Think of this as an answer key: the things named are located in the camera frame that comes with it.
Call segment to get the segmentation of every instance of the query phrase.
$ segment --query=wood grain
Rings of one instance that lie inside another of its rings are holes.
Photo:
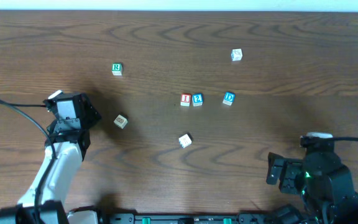
[[[144,213],[302,209],[265,183],[267,154],[303,157],[308,131],[358,137],[358,14],[0,11],[0,98],[40,103],[57,89],[89,94],[103,116],[67,210],[103,200]],[[181,107],[181,93],[203,93],[204,105]],[[43,126],[53,119],[26,112]],[[187,132],[194,142],[181,149]],[[44,140],[0,106],[0,208],[33,181]],[[337,153],[358,191],[358,144]]]

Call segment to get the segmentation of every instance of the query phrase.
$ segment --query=black cable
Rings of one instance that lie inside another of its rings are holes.
[[[327,217],[327,212],[328,212],[328,207],[331,205],[331,203],[329,202],[324,202],[323,203],[323,209],[322,209],[322,213],[323,213],[323,222],[324,224],[329,224],[328,222],[328,217]]]
[[[307,204],[306,199],[305,199],[305,193],[306,192],[307,192],[307,186],[305,185],[305,186],[303,186],[303,189],[301,191],[301,199],[302,199],[302,202],[303,202],[303,206],[305,207],[305,210],[307,212],[310,212],[308,204]]]
[[[336,138],[326,138],[326,139],[319,139],[315,142],[311,142],[310,144],[315,144],[319,142],[327,142],[327,141],[356,141],[358,142],[358,138],[355,137],[336,137]]]
[[[18,105],[18,104],[15,104],[15,103],[10,103],[11,106],[21,106],[21,107],[47,107],[45,105]]]
[[[27,118],[28,120],[30,120],[33,124],[36,125],[37,128],[40,129],[40,131],[42,132],[42,134],[45,135],[45,137],[47,138],[49,144],[50,144],[50,147],[52,148],[52,158],[44,172],[44,174],[41,176],[41,179],[40,179],[40,182],[38,183],[38,186],[37,188],[35,189],[35,197],[34,197],[34,207],[35,207],[35,213],[36,213],[36,221],[37,223],[41,223],[41,220],[40,220],[40,214],[39,214],[39,196],[41,194],[41,187],[42,185],[44,184],[45,182],[45,179],[47,178],[48,176],[48,173],[50,172],[50,169],[52,168],[53,166],[53,162],[55,162],[56,160],[56,150],[55,150],[55,146],[53,146],[53,143],[52,143],[52,140],[50,139],[48,133],[41,127],[41,125],[36,122],[34,119],[32,119],[29,115],[27,115],[25,112],[19,110],[16,108],[15,105],[17,104],[14,104],[14,103],[7,103],[3,100],[0,100],[0,105],[4,105],[4,106],[7,106],[9,107],[10,109],[16,111],[17,113],[19,113],[20,115],[22,115],[23,117]]]

